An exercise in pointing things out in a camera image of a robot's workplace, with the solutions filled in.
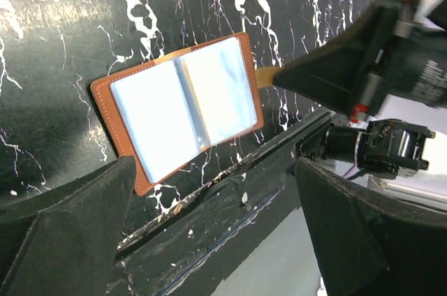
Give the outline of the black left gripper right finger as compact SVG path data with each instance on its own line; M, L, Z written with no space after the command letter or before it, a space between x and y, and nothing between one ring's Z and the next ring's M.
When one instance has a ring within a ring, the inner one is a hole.
M445 295L446 214L359 186L307 158L295 180L329 295Z

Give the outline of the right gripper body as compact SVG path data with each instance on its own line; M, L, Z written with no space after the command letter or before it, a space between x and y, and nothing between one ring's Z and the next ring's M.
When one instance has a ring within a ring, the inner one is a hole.
M374 0L378 21L362 62L351 121L376 115L393 95L446 107L446 0Z

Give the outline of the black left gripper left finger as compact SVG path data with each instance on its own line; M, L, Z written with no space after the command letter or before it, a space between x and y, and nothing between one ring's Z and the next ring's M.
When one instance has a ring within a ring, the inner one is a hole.
M1 294L104 295L135 177L125 156L1 207Z

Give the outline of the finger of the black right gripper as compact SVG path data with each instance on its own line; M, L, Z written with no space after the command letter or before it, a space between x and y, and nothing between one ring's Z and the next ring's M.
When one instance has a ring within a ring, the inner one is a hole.
M362 44L327 44L280 68L272 84L340 114L366 113L357 80L366 49Z
M373 38L386 32L397 21L399 6L370 6L345 32L307 55L311 66L352 66L362 59Z

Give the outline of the brown leather card holder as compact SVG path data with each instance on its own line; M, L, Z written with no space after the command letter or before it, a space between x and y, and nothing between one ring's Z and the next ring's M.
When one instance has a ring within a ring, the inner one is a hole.
M135 158L136 194L210 147L261 128L261 74L248 34L239 32L93 81L117 153Z

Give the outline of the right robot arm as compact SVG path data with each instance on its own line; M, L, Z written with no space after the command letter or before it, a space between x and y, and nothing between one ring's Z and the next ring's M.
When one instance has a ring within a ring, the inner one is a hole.
M446 106L446 3L429 14L434 29L416 19L422 0L373 0L344 33L272 76L294 91L367 127L327 124L300 146L313 158L354 163L382 179L432 173L446 140L429 128L377 119L389 95L432 108Z

